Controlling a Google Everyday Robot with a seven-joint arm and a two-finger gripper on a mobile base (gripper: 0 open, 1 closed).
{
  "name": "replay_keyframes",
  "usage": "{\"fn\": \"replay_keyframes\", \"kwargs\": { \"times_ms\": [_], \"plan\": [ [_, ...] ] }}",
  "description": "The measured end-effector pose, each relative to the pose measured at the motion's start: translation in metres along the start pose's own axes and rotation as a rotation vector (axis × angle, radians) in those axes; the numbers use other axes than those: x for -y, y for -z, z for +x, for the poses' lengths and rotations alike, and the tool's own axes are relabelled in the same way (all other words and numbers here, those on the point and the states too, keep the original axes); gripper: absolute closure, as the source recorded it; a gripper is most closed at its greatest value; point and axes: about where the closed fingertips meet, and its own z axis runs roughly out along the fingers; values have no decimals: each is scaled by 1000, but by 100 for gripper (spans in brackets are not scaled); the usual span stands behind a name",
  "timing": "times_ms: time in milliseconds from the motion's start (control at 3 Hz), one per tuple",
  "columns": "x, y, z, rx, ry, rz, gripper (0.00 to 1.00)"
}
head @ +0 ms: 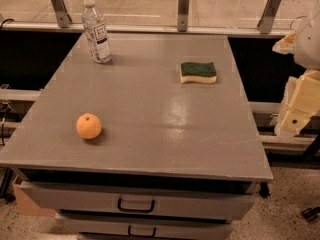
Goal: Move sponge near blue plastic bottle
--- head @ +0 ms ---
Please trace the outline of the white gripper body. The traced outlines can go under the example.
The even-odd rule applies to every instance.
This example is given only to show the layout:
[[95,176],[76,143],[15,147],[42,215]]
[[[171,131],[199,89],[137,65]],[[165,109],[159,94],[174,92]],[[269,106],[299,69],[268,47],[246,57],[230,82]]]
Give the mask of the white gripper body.
[[316,3],[297,29],[294,61],[308,69],[320,69],[320,2]]

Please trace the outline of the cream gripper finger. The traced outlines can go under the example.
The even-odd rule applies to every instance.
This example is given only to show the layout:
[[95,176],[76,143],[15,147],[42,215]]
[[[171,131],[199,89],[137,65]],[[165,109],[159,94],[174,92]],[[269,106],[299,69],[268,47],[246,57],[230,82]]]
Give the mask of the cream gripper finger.
[[306,70],[299,78],[290,76],[277,117],[275,134],[298,135],[320,111],[320,71]]
[[294,51],[295,36],[296,31],[292,30],[274,44],[272,51],[283,55],[292,54]]

